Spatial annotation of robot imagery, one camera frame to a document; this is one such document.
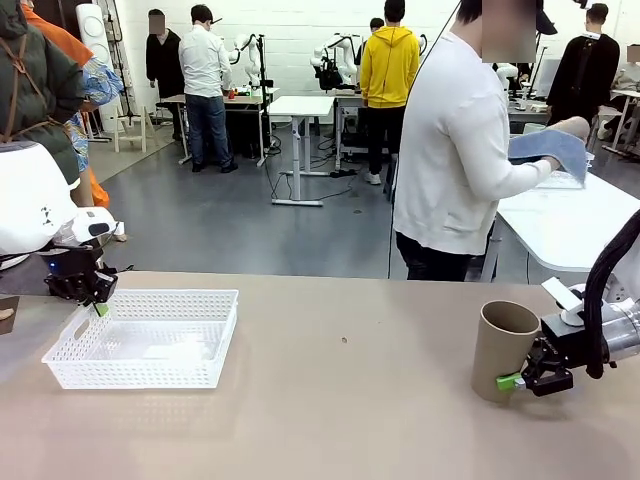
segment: white mesh basket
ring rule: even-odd
[[[43,357],[64,389],[216,388],[237,290],[117,290],[78,309]]]

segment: white wall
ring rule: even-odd
[[[626,54],[626,45],[640,43],[640,34],[637,37],[633,35],[634,29],[640,25],[640,2],[604,1],[611,10],[606,32],[615,32]],[[182,35],[191,29],[189,11],[197,2],[116,0],[138,102],[151,107],[157,98],[157,92],[149,87],[145,75],[148,11],[152,8],[163,10],[169,28]],[[384,6],[383,0],[204,0],[203,3],[209,5],[216,18],[224,18],[214,31],[225,38],[227,49],[233,48],[233,40],[239,33],[262,33],[266,36],[269,77],[282,88],[282,93],[294,95],[321,93],[309,64],[315,47],[336,32],[368,35],[369,21],[374,16],[382,17]],[[424,33],[432,42],[456,4],[457,0],[407,0],[405,24],[418,35]],[[546,56],[560,57],[567,42],[583,31],[585,11],[572,0],[548,0],[546,11],[559,31],[558,35],[544,40],[544,45],[549,47]],[[246,59],[241,60],[234,68],[237,85],[247,83],[245,62]]]

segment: black shoe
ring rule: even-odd
[[[231,173],[231,172],[235,172],[237,169],[238,169],[238,164],[236,162],[231,162],[226,167],[222,167],[220,169],[220,172],[222,172],[222,173]]]

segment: person in yellow hoodie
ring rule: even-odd
[[[382,146],[385,134],[389,153],[397,161],[404,111],[409,90],[420,66],[420,42],[408,28],[400,26],[405,0],[387,0],[386,26],[367,42],[362,59],[360,87],[367,108],[369,127],[369,172],[366,180],[380,185]]]

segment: green jacket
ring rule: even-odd
[[[49,117],[61,124],[69,120],[83,102],[82,70],[42,33],[27,25],[20,0],[0,0],[0,38],[8,44],[15,56],[20,52],[21,37],[27,35],[23,63],[41,97],[25,75],[18,77],[18,102],[11,133],[16,134],[30,126],[46,122]],[[0,141],[7,129],[14,86],[14,66],[4,48],[0,46]],[[62,125],[37,127],[13,141],[32,141],[42,144],[62,170],[67,183],[78,180],[78,159]]]

